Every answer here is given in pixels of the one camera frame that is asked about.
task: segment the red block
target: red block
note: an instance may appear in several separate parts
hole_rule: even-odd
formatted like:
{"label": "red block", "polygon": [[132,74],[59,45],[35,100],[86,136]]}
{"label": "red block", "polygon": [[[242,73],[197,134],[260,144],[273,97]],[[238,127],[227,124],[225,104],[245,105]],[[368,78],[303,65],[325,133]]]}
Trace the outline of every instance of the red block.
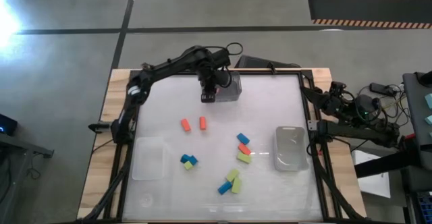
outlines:
{"label": "red block", "polygon": [[189,125],[189,122],[188,122],[187,119],[182,119],[182,120],[181,120],[181,123],[182,123],[182,126],[183,126],[183,130],[184,130],[185,132],[190,131],[190,125]]}
{"label": "red block", "polygon": [[243,154],[245,154],[245,155],[250,155],[249,148],[245,144],[243,144],[243,143],[240,143],[238,145],[238,150],[240,150],[241,152],[243,152]]}
{"label": "red block", "polygon": [[205,123],[205,117],[200,117],[200,129],[201,130],[206,130],[207,125]]}

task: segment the block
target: block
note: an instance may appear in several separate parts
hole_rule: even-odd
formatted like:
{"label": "block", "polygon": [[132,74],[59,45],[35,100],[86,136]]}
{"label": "block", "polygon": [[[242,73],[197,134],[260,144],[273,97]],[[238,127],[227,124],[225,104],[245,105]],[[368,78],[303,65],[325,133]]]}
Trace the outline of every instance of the block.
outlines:
{"label": "block", "polygon": [[200,130],[206,130],[207,124],[205,123],[205,117],[200,117]]}
{"label": "block", "polygon": [[188,122],[187,119],[182,119],[182,120],[181,120],[181,123],[182,123],[182,126],[183,126],[183,130],[184,130],[185,132],[190,131],[190,125],[189,125],[189,122]]}
{"label": "block", "polygon": [[239,172],[238,172],[237,169],[232,169],[228,173],[228,175],[226,176],[226,178],[227,178],[228,181],[233,181],[237,177],[238,174],[239,174]]}
{"label": "block", "polygon": [[184,166],[184,168],[185,168],[186,170],[189,170],[189,169],[191,169],[191,168],[194,167],[194,165],[192,165],[192,163],[190,163],[190,161],[185,162],[185,163],[183,164],[183,166]]}
{"label": "block", "polygon": [[427,106],[432,109],[432,93],[425,96]]}
{"label": "block", "polygon": [[182,163],[186,163],[187,161],[189,161],[190,157],[186,154],[183,154],[182,158],[180,159],[180,161]]}
{"label": "block", "polygon": [[232,187],[232,184],[231,184],[231,182],[230,181],[226,181],[221,187],[219,187],[218,189],[217,189],[217,191],[220,193],[220,194],[224,194],[226,191],[228,191],[230,188]]}
{"label": "block", "polygon": [[241,152],[239,152],[237,154],[237,159],[240,160],[240,161],[244,161],[245,163],[248,163],[248,164],[252,161],[252,157],[250,157],[248,155],[245,155],[245,154],[243,154]]}
{"label": "block", "polygon": [[432,115],[427,117],[425,120],[429,125],[432,125]]}
{"label": "block", "polygon": [[240,143],[238,145],[238,150],[240,150],[241,152],[243,152],[243,154],[245,154],[245,155],[250,155],[249,148],[245,144],[243,144],[243,143]]}
{"label": "block", "polygon": [[242,185],[242,180],[238,177],[234,179],[234,183],[232,184],[231,192],[238,194],[240,193],[240,186]]}
{"label": "block", "polygon": [[196,158],[194,157],[194,155],[189,157],[189,161],[190,163],[192,163],[192,165],[195,166],[195,164],[198,162],[198,160],[196,160]]}
{"label": "block", "polygon": [[237,139],[243,144],[249,143],[249,139],[246,136],[244,136],[244,134],[242,134],[242,133],[237,135]]}

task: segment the green block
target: green block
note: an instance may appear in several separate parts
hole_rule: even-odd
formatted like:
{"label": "green block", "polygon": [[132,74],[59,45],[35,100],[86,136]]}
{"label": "green block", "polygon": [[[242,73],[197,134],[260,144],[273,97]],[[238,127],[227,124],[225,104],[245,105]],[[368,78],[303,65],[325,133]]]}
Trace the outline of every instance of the green block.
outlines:
{"label": "green block", "polygon": [[189,170],[189,169],[193,168],[194,165],[192,165],[192,163],[190,163],[190,161],[187,161],[183,164],[183,166],[186,170]]}
{"label": "green block", "polygon": [[232,184],[231,192],[238,194],[240,193],[240,186],[242,185],[242,180],[238,177],[234,179],[234,183]]}
{"label": "green block", "polygon": [[237,154],[237,159],[240,160],[240,161],[244,161],[245,163],[248,163],[248,164],[252,161],[252,157],[250,157],[250,156],[248,156],[246,154],[243,154],[241,152],[239,152]]}
{"label": "green block", "polygon": [[233,181],[234,178],[236,178],[238,174],[239,174],[239,172],[238,172],[237,169],[232,169],[230,171],[230,173],[228,173],[228,175],[227,175],[226,178],[227,178],[228,181]]}

